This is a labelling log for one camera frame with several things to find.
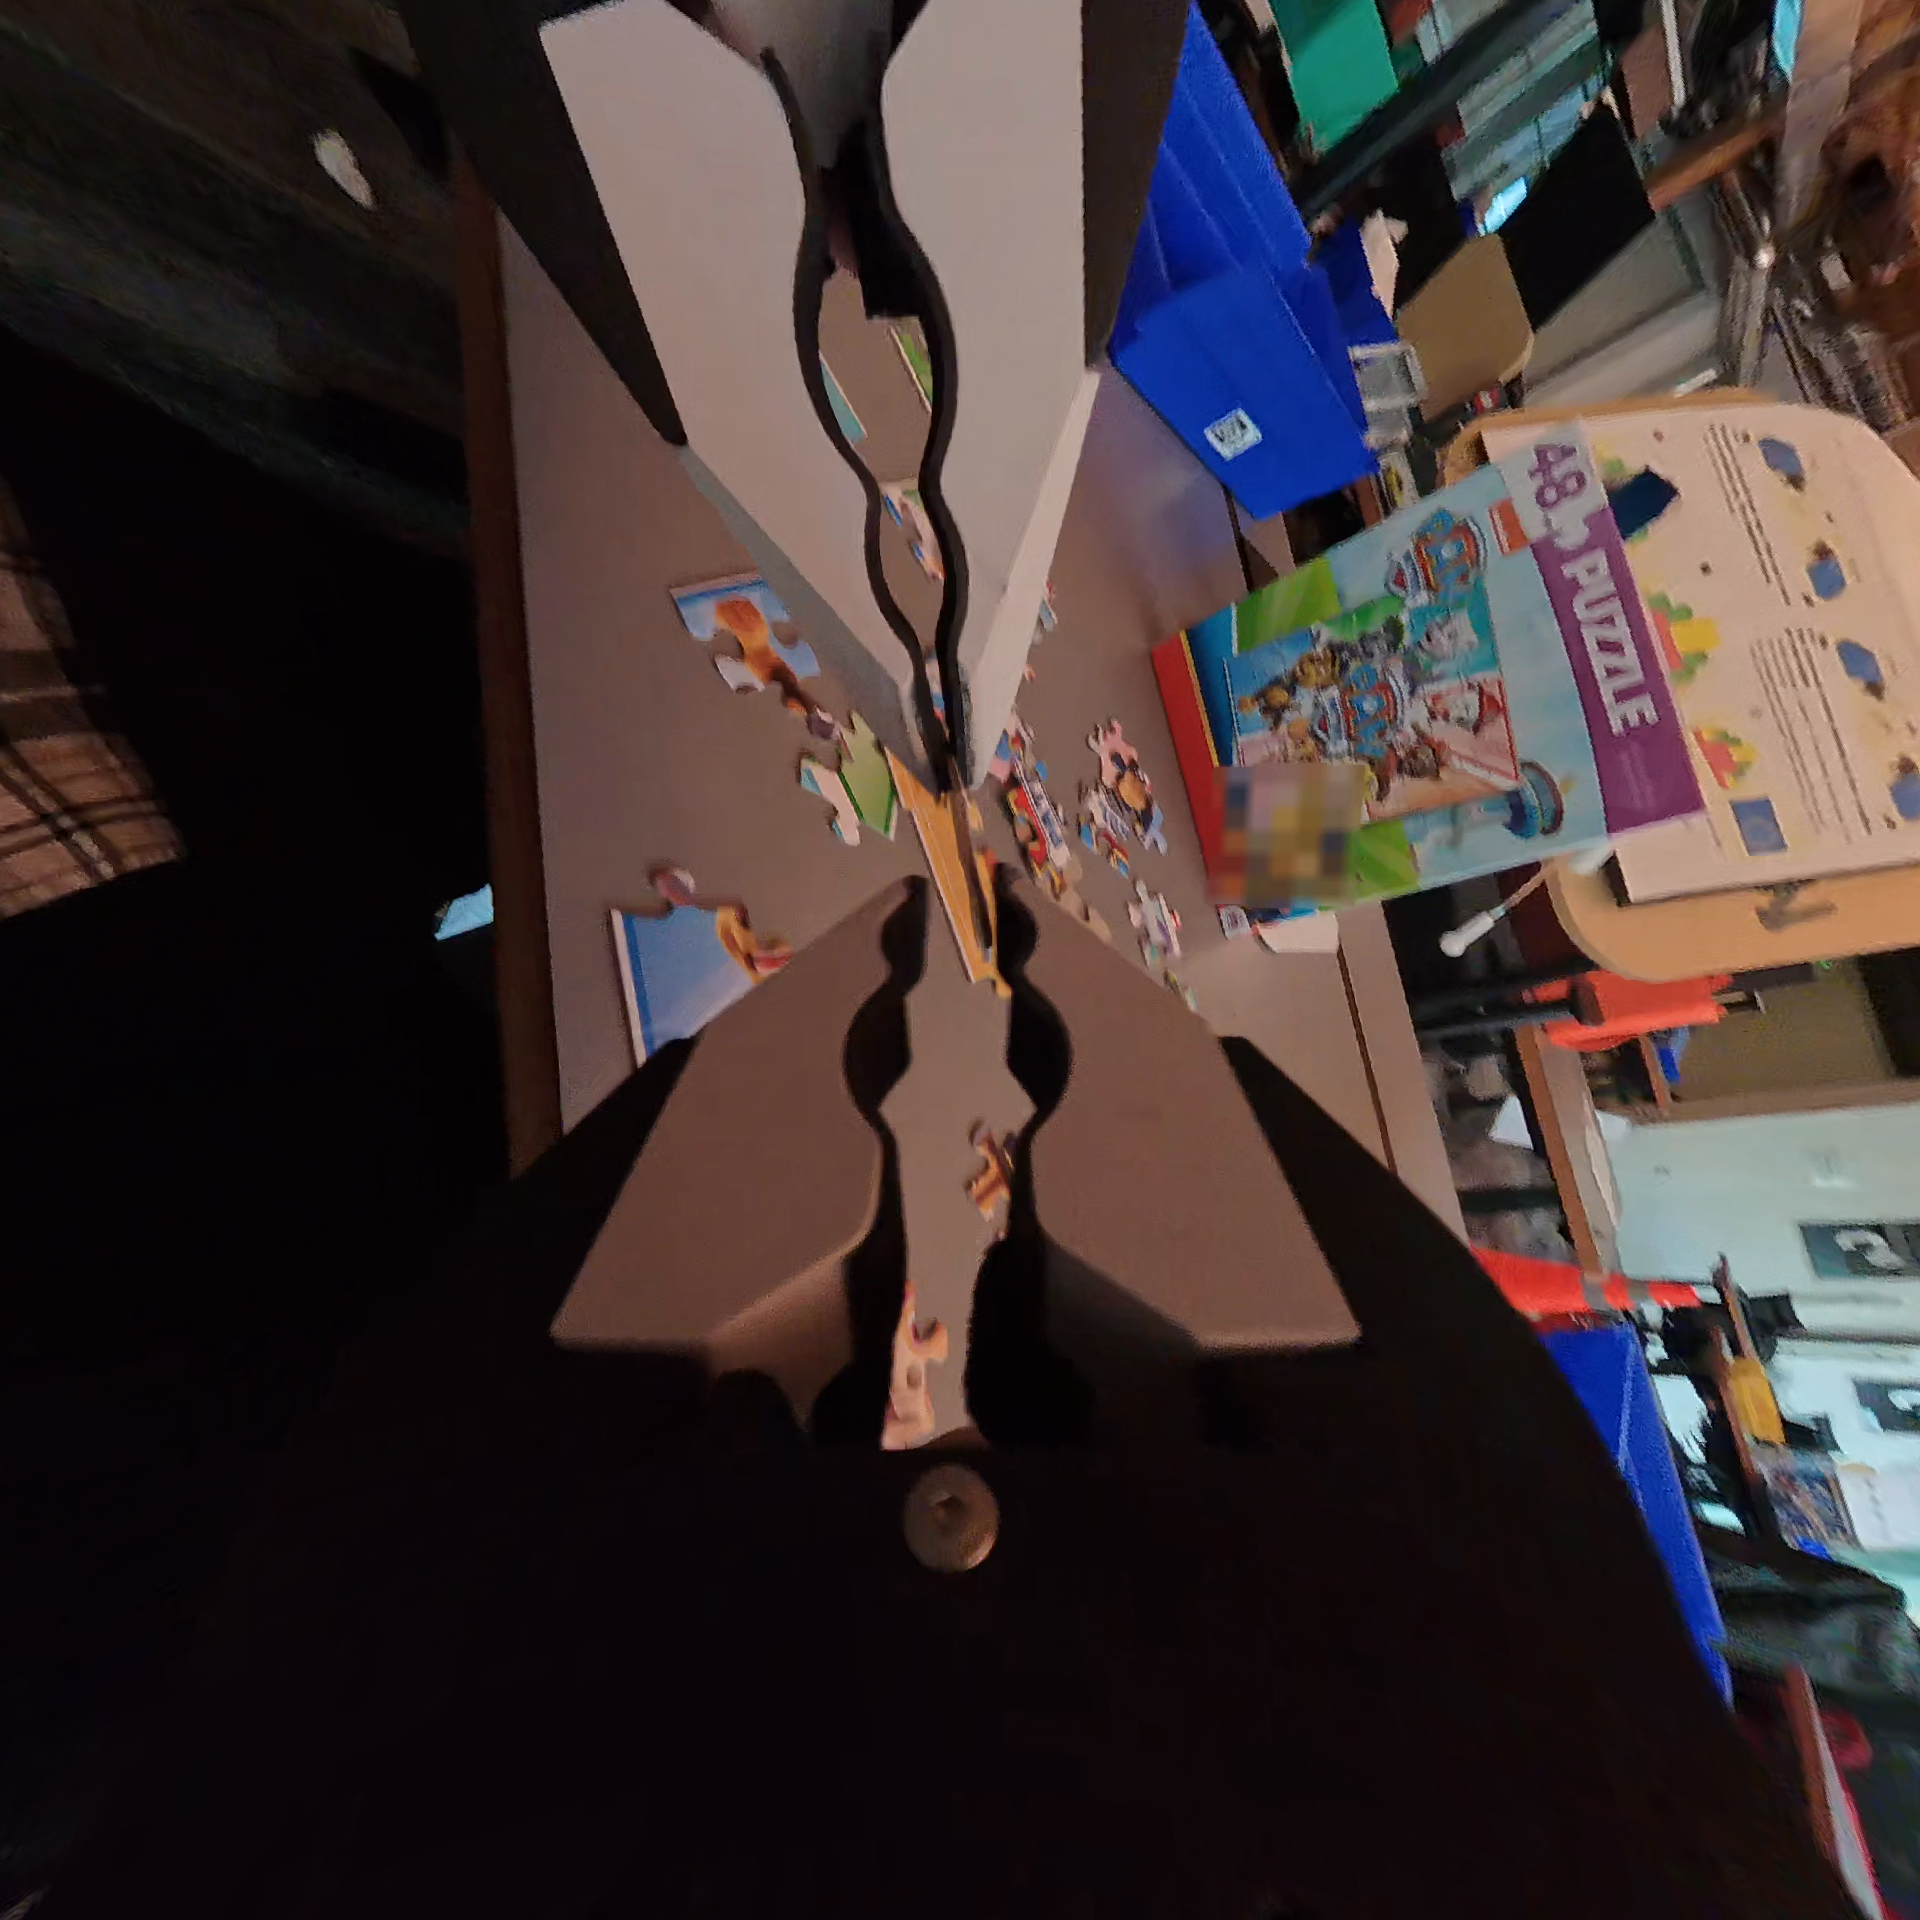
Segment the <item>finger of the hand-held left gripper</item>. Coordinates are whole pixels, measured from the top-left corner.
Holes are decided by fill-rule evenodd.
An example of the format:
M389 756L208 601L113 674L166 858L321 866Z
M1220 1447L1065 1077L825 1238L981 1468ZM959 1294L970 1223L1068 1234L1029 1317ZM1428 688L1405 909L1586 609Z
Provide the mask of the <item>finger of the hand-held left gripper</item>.
M1092 420L1084 19L1068 2L933 2L880 83L888 184L933 282L936 655L964 781L1018 701Z
M883 501L820 353L826 216L777 53L661 2L540 27L680 420L680 457L903 760L947 760L925 648L883 556Z

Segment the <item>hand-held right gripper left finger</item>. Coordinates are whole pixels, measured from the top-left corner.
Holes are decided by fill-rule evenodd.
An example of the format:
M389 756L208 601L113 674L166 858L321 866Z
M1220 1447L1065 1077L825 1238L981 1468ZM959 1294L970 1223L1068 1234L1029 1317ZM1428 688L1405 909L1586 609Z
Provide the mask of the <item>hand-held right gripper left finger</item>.
M928 885L886 884L699 1031L550 1323L556 1345L773 1379L883 1445L903 1284L907 1001Z

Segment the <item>pink dog puzzle section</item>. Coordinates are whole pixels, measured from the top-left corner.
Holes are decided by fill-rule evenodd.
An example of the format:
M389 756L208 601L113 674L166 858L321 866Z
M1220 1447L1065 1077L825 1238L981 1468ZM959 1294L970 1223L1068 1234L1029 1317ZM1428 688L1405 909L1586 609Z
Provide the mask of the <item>pink dog puzzle section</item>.
M915 1279L907 1279L892 1337L890 1378L880 1423L880 1447L884 1452L909 1452L936 1436L941 1419L935 1387L948 1355L948 1325L938 1316L925 1316L918 1287Z

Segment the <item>yellow pink corner puzzle piece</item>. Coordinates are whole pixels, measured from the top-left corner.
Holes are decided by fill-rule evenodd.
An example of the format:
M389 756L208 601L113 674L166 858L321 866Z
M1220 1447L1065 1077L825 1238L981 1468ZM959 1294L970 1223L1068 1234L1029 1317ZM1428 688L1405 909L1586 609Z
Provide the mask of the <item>yellow pink corner puzzle piece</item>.
M959 799L928 788L890 747L884 758L900 811L912 821L928 872L960 873L973 849L973 827L959 823Z

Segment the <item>grey desk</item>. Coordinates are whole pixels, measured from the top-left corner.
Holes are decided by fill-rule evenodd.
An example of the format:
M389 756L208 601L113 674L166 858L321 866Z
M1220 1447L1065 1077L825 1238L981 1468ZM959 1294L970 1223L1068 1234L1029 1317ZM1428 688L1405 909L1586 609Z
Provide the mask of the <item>grey desk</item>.
M652 867L691 869L803 948L925 858L911 823L843 846L799 783L799 718L775 689L729 689L699 654L670 590L754 568L748 548L504 213L496 253L565 1133L637 1069L613 909L652 905ZM1335 953L1276 955L1255 934L1226 938L1205 905L1151 651L1240 599L1269 558L1287 559L1278 528L1246 545L1220 486L1105 372L1057 545L1060 626L1038 645L1024 711L1062 801L1092 766L1084 732L1122 724L1167 806L1168 853L1142 862L1183 916L1173 972L1219 1031L1259 1043L1461 1235L1380 908L1347 913Z

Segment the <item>blue bin with white label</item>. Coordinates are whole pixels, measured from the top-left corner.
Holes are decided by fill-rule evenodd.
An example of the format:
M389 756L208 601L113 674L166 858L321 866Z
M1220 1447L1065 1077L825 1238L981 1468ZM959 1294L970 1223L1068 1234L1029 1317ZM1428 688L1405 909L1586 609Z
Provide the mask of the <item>blue bin with white label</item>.
M1362 389L1309 227L1191 4L1109 357L1253 518L1374 473Z

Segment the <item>blue sky puzzle section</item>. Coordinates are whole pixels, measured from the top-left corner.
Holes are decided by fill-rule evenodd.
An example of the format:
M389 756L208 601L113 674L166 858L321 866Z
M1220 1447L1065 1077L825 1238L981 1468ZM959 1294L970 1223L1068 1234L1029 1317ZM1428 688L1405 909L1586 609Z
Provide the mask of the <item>blue sky puzzle section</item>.
M704 890L683 866L654 864L644 884L644 908L611 909L637 1065L695 1038L795 955L787 938L757 928L743 899Z

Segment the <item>green storage box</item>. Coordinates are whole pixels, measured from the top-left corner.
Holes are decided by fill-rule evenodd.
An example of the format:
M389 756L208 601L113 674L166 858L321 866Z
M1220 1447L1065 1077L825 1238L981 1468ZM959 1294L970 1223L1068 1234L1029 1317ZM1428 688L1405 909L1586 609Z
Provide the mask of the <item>green storage box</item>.
M1289 83L1312 156L1325 156L1399 89L1379 2L1273 2Z

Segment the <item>orange striped bar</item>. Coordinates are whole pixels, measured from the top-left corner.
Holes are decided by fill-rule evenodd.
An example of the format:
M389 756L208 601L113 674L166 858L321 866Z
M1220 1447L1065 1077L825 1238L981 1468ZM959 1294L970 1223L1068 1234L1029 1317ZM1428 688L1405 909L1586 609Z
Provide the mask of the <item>orange striped bar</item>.
M1549 1260L1488 1246L1477 1246L1473 1252L1505 1302L1528 1320L1694 1309L1716 1302L1716 1294L1704 1300L1701 1287L1691 1281L1597 1273L1573 1260Z

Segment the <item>blue puzzle piece with dog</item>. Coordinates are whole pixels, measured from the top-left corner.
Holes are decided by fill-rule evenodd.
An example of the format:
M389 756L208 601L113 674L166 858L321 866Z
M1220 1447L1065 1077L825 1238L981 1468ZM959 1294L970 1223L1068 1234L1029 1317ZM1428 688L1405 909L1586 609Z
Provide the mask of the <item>blue puzzle piece with dog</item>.
M814 689L820 660L766 577L737 572L670 588L669 599L731 692L775 693L809 729L835 729Z

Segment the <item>white stick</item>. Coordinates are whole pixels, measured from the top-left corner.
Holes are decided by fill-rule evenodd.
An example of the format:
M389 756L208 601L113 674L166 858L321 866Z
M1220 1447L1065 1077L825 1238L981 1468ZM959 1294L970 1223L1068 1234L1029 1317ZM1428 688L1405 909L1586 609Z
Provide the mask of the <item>white stick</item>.
M1503 895L1494 905L1485 908L1471 917L1450 925L1438 935L1438 948L1447 957L1462 957L1485 941L1501 924L1505 924L1518 905L1536 895L1549 881L1549 869L1542 867L1528 876L1513 894Z

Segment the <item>orange panel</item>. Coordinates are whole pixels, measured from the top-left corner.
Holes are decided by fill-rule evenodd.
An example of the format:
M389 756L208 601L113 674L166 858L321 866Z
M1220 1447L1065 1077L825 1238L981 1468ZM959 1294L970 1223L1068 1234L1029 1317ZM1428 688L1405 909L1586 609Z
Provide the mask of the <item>orange panel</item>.
M1641 980L1617 972L1578 972L1534 989L1549 1007L1545 1043L1570 1051L1606 1051L1654 1036L1714 1025L1725 1018L1723 996L1734 989L1733 972L1681 980Z

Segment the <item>red puzzle box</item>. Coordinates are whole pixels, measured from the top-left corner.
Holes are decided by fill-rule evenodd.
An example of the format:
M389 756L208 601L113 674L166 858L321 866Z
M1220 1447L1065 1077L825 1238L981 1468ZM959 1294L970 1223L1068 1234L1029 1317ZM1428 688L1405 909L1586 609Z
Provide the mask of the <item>red puzzle box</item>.
M1256 768L1356 796L1342 903L1609 856L1707 814L1618 496L1580 416L1482 457L1154 651L1214 898L1274 806Z

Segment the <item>plaid clothing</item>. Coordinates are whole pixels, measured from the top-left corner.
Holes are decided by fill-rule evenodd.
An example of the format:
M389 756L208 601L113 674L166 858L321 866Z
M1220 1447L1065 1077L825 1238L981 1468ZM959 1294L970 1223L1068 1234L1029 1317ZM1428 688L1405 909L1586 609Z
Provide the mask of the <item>plaid clothing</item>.
M180 831L3 490L3 919L157 872Z

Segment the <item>beige case with printed sheet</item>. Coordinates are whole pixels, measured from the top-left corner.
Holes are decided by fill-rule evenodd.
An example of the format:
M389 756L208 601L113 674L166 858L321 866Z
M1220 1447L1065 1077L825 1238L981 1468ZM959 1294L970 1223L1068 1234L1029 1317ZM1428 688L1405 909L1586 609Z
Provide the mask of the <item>beige case with printed sheet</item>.
M1914 469L1856 417L1733 387L1497 413L1450 473L1565 425L1609 483L1677 492L1627 558L1704 803L1595 873L1555 860L1573 944L1646 981L1914 948Z

